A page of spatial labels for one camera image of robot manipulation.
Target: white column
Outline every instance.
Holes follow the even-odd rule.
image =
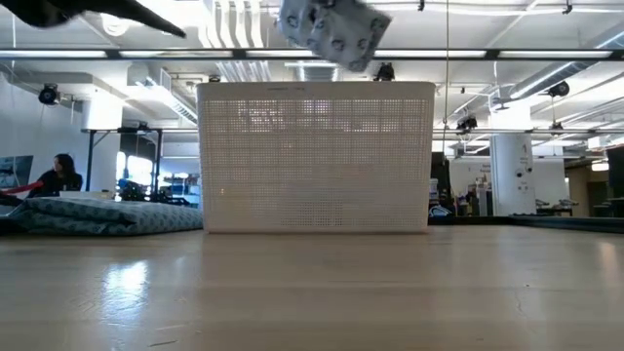
[[[493,129],[530,129],[530,107],[492,113]],[[490,140],[494,215],[535,214],[533,154],[529,134],[499,134]]]
[[[124,102],[108,93],[94,96],[83,104],[83,129],[102,130],[117,129],[122,124]],[[111,133],[96,134],[96,141],[104,137],[94,148],[93,167],[91,172],[91,191],[115,191],[117,153],[121,136]]]

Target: perforated panel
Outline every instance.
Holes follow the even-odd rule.
[[[210,232],[422,231],[435,86],[198,86]]]

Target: white wall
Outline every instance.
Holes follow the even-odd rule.
[[[86,178],[89,135],[80,131],[82,119],[81,113],[74,113],[72,120],[69,108],[44,106],[36,95],[9,84],[0,75],[0,157],[33,155],[29,182],[50,170],[55,155],[60,153],[70,154],[76,172]],[[92,190],[114,189],[111,185],[119,137],[109,137],[94,153]],[[113,161],[109,163],[108,154],[112,153]],[[112,169],[112,184],[105,176],[107,169]]]
[[[477,177],[486,175],[487,181],[491,181],[488,158],[451,160],[449,171],[450,186],[455,195],[465,193],[466,187],[474,184]],[[534,160],[533,176],[537,199],[554,205],[560,199],[568,198],[564,160]]]

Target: ceiling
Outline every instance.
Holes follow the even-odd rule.
[[[145,26],[129,24],[123,35],[113,36],[104,29],[102,17],[86,14],[59,28],[40,30],[29,27],[15,19],[6,10],[0,9],[0,46],[4,48],[70,49],[70,48],[122,48],[122,49],[171,49],[205,48],[206,41],[200,40],[199,33],[210,28],[211,23],[220,30],[223,5],[227,1],[213,3],[212,0],[151,0],[163,6],[166,14],[185,27],[187,39],[179,39],[152,30]],[[262,45],[270,48],[285,48],[287,42],[275,26],[276,13],[281,0],[267,0],[260,3],[259,37]],[[450,13],[446,14],[446,2],[427,0],[424,12],[416,10],[413,0],[369,0],[374,7],[386,12],[393,21],[384,35],[380,47],[391,49],[442,49],[448,43],[452,48],[504,48],[504,49],[590,49],[596,47],[597,40],[608,33],[624,32],[624,2],[621,0],[574,0],[573,10],[563,15],[565,0],[451,0]],[[245,33],[252,45],[252,7],[249,0],[244,2]],[[236,35],[235,2],[230,5],[230,35],[235,47],[242,47]],[[214,17],[207,16],[204,9],[210,9]],[[229,47],[226,40],[214,47]],[[9,61],[2,62],[5,68]],[[296,79],[296,68],[287,67],[293,62],[272,60],[267,63],[273,81]],[[88,73],[119,90],[126,100],[137,103],[140,108],[125,108],[124,119],[146,120],[152,125],[179,128],[188,126],[179,116],[159,101],[142,94],[141,89],[128,82],[127,61],[26,61],[16,62],[15,72]],[[438,85],[435,106],[435,126],[441,128],[445,115],[448,123],[454,123],[462,114],[450,115],[476,93],[487,92],[494,86],[513,86],[537,73],[552,62],[542,61],[502,61],[494,64],[488,61],[453,61],[448,67],[443,61],[393,62],[397,80],[430,81]],[[548,127],[553,120],[552,103],[555,103],[554,116],[566,116],[592,111],[602,103],[624,96],[624,80],[617,77],[624,70],[622,62],[603,62],[566,79],[570,93],[565,98],[533,96],[526,99],[531,105],[531,122],[536,127]],[[222,74],[223,66],[214,61],[166,61],[155,60],[145,64],[153,75],[161,69],[171,74],[172,90],[187,104],[193,104],[194,85],[206,82],[209,75]],[[342,70],[340,79],[370,80],[379,62],[372,62],[364,73]],[[448,71],[448,100],[446,81]],[[470,113],[477,116],[479,127],[488,126],[489,110],[483,106],[471,106]],[[592,128],[605,123],[609,127],[621,127],[617,121],[624,118],[624,103],[614,104],[608,111],[587,118],[580,118],[565,127]],[[176,136],[175,141],[192,142],[195,136]]]

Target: folded mat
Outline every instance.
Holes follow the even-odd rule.
[[[202,212],[167,204],[26,199],[9,218],[29,232],[139,235],[202,228]]]

